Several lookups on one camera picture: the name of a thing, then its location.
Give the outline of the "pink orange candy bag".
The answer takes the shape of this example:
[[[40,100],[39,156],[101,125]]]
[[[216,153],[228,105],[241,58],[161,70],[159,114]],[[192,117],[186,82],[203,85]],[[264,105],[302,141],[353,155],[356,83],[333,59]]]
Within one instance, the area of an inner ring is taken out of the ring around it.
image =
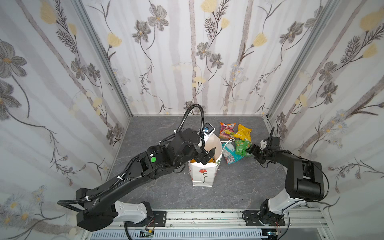
[[[229,140],[233,138],[233,136],[235,135],[235,126],[236,126],[236,123],[233,123],[233,124],[221,123],[219,138],[224,140]]]

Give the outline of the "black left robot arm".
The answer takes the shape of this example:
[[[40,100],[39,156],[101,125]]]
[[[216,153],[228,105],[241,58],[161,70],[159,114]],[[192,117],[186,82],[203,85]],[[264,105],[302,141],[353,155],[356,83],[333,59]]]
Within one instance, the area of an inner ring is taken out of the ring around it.
[[[201,112],[199,131],[182,127],[192,109]],[[158,145],[133,157],[124,170],[108,182],[94,189],[80,188],[74,200],[59,200],[58,205],[77,212],[77,226],[89,232],[102,230],[115,220],[147,223],[152,218],[148,203],[128,204],[123,208],[120,199],[134,189],[171,174],[175,169],[195,160],[206,165],[216,150],[205,149],[205,115],[199,104],[191,105],[185,112],[179,127]]]

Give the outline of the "teal snack bag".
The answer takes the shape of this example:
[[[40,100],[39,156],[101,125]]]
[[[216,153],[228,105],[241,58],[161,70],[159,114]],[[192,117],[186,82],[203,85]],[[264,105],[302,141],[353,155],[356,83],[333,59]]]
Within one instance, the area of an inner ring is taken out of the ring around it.
[[[227,164],[233,164],[243,159],[244,157],[236,154],[236,148],[233,142],[222,143],[223,148],[223,157],[225,158]]]

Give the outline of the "yellow chips bag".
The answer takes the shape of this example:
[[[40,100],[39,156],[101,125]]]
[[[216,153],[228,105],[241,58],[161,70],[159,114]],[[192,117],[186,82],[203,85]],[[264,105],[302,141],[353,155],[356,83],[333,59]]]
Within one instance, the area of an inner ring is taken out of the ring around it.
[[[242,124],[239,124],[238,131],[234,134],[234,138],[240,139],[242,141],[251,142],[251,132],[252,129],[246,128]]]

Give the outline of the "white floral paper bag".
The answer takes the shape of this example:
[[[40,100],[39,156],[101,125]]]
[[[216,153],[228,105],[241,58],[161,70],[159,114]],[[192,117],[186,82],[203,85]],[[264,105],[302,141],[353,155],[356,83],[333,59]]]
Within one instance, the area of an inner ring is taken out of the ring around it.
[[[219,170],[221,162],[225,161],[223,155],[223,147],[229,145],[235,141],[235,139],[230,139],[226,141],[221,141],[215,134],[212,134],[209,137],[205,136],[205,147],[204,149],[209,152],[211,149],[215,149],[215,154],[209,159],[209,162],[205,165],[202,163],[197,163],[195,160],[192,160],[188,163],[189,173],[192,179],[194,187],[212,187],[216,174]]]

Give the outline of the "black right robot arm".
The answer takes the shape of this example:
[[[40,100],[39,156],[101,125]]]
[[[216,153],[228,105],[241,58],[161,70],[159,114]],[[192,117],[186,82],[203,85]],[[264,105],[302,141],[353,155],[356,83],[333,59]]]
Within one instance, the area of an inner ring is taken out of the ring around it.
[[[274,130],[271,130],[267,139],[247,148],[247,153],[261,166],[280,164],[287,170],[284,190],[265,200],[257,213],[259,222],[265,226],[278,223],[288,210],[299,204],[320,202],[329,194],[329,179],[321,163],[282,150],[280,139],[273,134]]]

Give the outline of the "green snack bag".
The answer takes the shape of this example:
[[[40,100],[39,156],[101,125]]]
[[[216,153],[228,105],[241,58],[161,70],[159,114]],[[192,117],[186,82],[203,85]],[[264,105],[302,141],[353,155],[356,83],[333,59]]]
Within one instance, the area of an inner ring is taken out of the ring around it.
[[[252,146],[249,141],[235,140],[235,154],[242,157],[250,157],[251,154],[247,152],[247,149]]]

